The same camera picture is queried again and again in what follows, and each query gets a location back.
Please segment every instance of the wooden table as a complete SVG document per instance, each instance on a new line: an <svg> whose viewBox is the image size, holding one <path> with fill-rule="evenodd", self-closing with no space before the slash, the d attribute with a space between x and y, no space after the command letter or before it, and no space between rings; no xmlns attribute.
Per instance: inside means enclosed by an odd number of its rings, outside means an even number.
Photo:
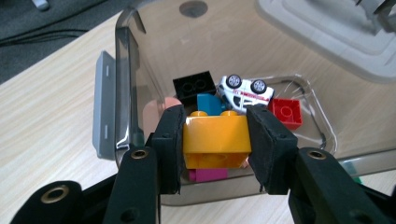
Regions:
<svg viewBox="0 0 396 224"><path fill-rule="evenodd" d="M114 55L118 16L0 86L0 222L8 223L28 197L48 183L74 180L85 189L117 172L114 161L96 157L92 113L95 63L102 50ZM279 41L290 41L285 38ZM293 44L297 50L303 48ZM309 49L304 52L317 57ZM326 72L332 67L341 71L328 65ZM316 84L316 88L325 85ZM391 192L395 180L396 172L362 178L364 184L386 193ZM258 195L163 206L163 223L292 223L292 218L287 196Z"/></svg>

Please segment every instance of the transparent plastic bin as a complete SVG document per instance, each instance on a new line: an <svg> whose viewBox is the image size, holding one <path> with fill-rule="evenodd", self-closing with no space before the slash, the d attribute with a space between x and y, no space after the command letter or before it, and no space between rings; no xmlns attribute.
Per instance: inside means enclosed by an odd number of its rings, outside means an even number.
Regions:
<svg viewBox="0 0 396 224"><path fill-rule="evenodd" d="M303 125L293 131L299 139L298 147L316 147L335 152L337 141L331 125L304 76L276 76L266 71L252 71L246 62L235 63L235 57L239 57L237 52L233 52L235 55L225 52L228 45L237 44L237 34L240 32L234 32L234 29L244 29L244 22L224 22L229 18L217 17L217 12L210 6L215 5L216 1L207 1L207 4L200 1L190 1L187 5L183 3L186 2L136 1L118 19L115 110L117 163L120 163L126 150L131 146L142 146L148 138L144 135L144 116L147 113L143 113L143 108L150 105L150 115L158 119L164 110L164 98L176 95L173 79L204 71L209 71L215 82L230 74L238 74L242 78L260 77L275 89L276 98L300 100ZM259 188L250 168L231 169L229 178L205 183L190 182L186 171L182 176L181 194L163 195L162 203L187 205L214 202L258 194Z"/></svg>

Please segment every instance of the white toy car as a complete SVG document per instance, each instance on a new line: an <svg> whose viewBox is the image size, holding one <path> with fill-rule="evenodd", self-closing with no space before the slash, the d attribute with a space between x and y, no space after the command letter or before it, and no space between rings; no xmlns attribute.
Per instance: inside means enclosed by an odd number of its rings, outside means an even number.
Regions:
<svg viewBox="0 0 396 224"><path fill-rule="evenodd" d="M267 87L262 79L251 81L238 75L222 77L218 92L226 106L239 114L246 114L248 105L267 107L274 95L274 89Z"/></svg>

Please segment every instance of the toy car wheel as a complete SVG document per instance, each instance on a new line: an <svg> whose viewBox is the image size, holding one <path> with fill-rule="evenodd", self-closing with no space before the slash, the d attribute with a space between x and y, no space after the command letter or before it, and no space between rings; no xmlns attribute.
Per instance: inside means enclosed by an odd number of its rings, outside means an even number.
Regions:
<svg viewBox="0 0 396 224"><path fill-rule="evenodd" d="M238 76L238 75L230 75L225 80L225 83L231 89L237 89L237 88L239 88L242 85L242 78L240 76Z"/></svg>
<svg viewBox="0 0 396 224"><path fill-rule="evenodd" d="M267 85L261 79L254 80L251 83L250 88L256 94L262 94L267 91Z"/></svg>

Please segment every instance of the yellow lego brick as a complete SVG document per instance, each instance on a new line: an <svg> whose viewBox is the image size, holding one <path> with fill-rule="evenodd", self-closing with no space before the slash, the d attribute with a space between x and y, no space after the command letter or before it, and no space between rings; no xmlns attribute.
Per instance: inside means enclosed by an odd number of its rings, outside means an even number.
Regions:
<svg viewBox="0 0 396 224"><path fill-rule="evenodd" d="M183 128L183 153L188 169L238 168L251 152L246 116L226 111L208 116L196 111Z"/></svg>

